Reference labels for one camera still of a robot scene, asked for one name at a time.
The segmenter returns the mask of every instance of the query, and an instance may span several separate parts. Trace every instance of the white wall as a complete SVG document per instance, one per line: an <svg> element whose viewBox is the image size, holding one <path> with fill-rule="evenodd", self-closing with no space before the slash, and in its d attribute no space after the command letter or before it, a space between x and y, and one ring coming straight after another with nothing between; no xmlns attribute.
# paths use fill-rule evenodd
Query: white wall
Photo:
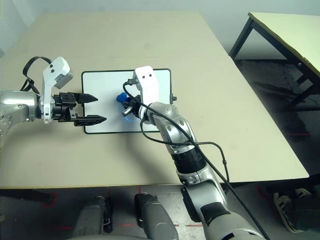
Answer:
<svg viewBox="0 0 320 240"><path fill-rule="evenodd" d="M12 1L24 23L40 13L70 11L198 11L228 52L246 23L248 12L320 16L320 0L4 0ZM251 33L239 58L281 58L256 32Z"/></svg>
<svg viewBox="0 0 320 240"><path fill-rule="evenodd" d="M0 1L0 57L42 13L38 0Z"/></svg>

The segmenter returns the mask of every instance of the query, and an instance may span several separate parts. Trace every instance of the blue plastic part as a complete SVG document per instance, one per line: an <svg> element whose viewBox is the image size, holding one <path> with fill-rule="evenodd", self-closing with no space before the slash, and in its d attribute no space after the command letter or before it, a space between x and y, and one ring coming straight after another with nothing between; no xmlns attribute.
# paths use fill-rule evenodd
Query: blue plastic part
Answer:
<svg viewBox="0 0 320 240"><path fill-rule="evenodd" d="M125 92L120 93L118 96L116 96L116 101L119 103L122 103L127 100L127 94Z"/></svg>

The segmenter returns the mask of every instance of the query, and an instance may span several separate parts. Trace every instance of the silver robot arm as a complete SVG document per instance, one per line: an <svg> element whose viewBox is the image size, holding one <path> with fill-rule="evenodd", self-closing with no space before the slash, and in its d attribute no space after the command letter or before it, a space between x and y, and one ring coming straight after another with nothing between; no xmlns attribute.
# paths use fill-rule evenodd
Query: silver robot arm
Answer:
<svg viewBox="0 0 320 240"><path fill-rule="evenodd" d="M98 115L79 117L74 110L78 104L90 103L98 99L90 94L60 92L52 96L52 88L66 85L73 74L63 57L58 57L44 69L42 93L0 90L0 147L4 145L9 130L21 122L42 119L45 124L52 120L73 122L75 126L95 125L106 120Z"/></svg>
<svg viewBox="0 0 320 240"><path fill-rule="evenodd" d="M137 68L127 84L136 84L140 90L138 99L154 111L142 105L138 108L139 103L131 100L122 103L127 108L123 115L133 112L141 120L147 119L146 123L155 125L165 142L190 142L174 124L155 112L161 113L178 124L196 142L189 122L179 114L178 109L174 105L158 102L158 80L150 66ZM264 239L242 216L228 209L226 196L214 170L194 145L167 144L166 148L183 184L181 192L187 211L193 221L202 222L207 240Z"/></svg>

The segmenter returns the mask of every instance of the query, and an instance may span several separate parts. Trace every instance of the black cable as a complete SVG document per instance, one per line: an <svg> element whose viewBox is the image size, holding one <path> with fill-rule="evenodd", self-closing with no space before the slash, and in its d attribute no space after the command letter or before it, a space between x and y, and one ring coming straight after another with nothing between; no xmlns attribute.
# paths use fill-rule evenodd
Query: black cable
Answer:
<svg viewBox="0 0 320 240"><path fill-rule="evenodd" d="M195 141L192 139L192 137L190 137L188 135L188 133L186 133L186 131L184 131L175 121L173 121L172 119L170 119L169 117L165 116L164 114L154 110L152 107L149 107L147 105L145 105L144 103L142 103L141 101L139 101L138 99L136 99L134 96L132 96L126 89L126 85L129 85L128 82L125 82L122 85L122 88L124 90L124 92L132 99L136 100L141 106L145 107L146 109L152 111L153 113L155 113L156 115L158 115L159 117L162 117L164 119L166 119L167 121L169 121L170 123L172 123L177 129L179 129L187 138L188 140L194 145L194 147L199 151L199 153L203 156L203 158L206 160L206 162L209 164L209 166L215 171L215 173L224 181L224 183L228 186L228 188L231 190L231 192L233 193L233 195L236 197L236 199L239 201L239 203L243 206L243 208L247 211L247 213L249 214L249 216L251 217L251 219L253 220L253 222L255 223L255 225L258 227L258 229L260 230L260 232L262 233L262 235L264 236L264 238L266 240L270 240L269 236L267 235L267 233L265 232L265 230L263 229L263 227L260 225L260 223L258 222L258 220L256 219L256 217L253 215L253 213L250 211L250 209L247 207L247 205L240 199L239 195L237 194L237 192L235 191L235 189L231 186L231 184L226 180L226 178L221 174L221 172L219 172L219 170L210 162L210 160L206 157L206 155L202 152L202 150L200 149L200 147L195 143Z"/></svg>
<svg viewBox="0 0 320 240"><path fill-rule="evenodd" d="M33 81L31 79L31 77L28 76L28 70L31 67L31 65L37 60L37 59L42 59L44 61L46 61L48 64L52 63L52 60L50 60L47 57L44 56L34 56L33 58L31 58L24 66L23 70L22 70L22 74L26 77L26 80L24 82L24 84L22 85L20 91L22 92L28 92L30 89L32 89L32 91L34 91L36 94L40 94L38 89L35 86L35 81Z"/></svg>
<svg viewBox="0 0 320 240"><path fill-rule="evenodd" d="M143 123L146 121L145 118L143 118L140 122L140 129L141 129L141 132L143 134L143 136L145 136L147 139L151 140L151 141L154 141L156 143L160 143L160 144L166 144L166 145L174 145L174 146L186 146L186 145L193 145L192 142L184 142L184 143L177 143L177 142L168 142L168 141L162 141L162 140L158 140L158 139L155 139L153 137L150 137L146 134L146 132L144 131L144 128L143 128ZM222 156L222 164L224 166L224 170L225 170L225 175L226 175L226 180L228 181L228 183L230 183L230 177L229 177L229 171L228 171L228 167L227 167L227 161L226 161L226 158L225 158L225 155L224 155L224 151L222 150L222 148L215 142L213 141L203 141L203 142L196 142L197 145L214 145L216 146L219 150L220 150L220 154ZM229 191L229 188L228 186L226 185L225 186L225 190L224 190L224 194L227 194Z"/></svg>

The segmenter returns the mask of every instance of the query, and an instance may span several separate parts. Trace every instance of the beige table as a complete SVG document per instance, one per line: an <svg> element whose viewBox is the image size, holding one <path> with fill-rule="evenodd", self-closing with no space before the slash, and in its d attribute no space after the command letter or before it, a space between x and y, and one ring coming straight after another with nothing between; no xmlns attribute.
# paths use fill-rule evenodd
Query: beige table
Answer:
<svg viewBox="0 0 320 240"><path fill-rule="evenodd" d="M310 80L309 86L289 102L283 111L318 111L320 106L297 106L307 97L320 94L320 16L249 12L249 19L229 55L235 59L252 29L256 30L295 65L302 76L298 84Z"/></svg>
<svg viewBox="0 0 320 240"><path fill-rule="evenodd" d="M202 17L194 12L45 14L0 60L2 89L20 89L33 56L63 56L81 92L81 73L143 65L169 68L180 113L198 141L221 145L232 182L308 174ZM39 62L30 75L41 88ZM224 173L219 151L204 152ZM21 123L0 150L1 188L178 184L166 147L139 133L87 135L72 123Z"/></svg>

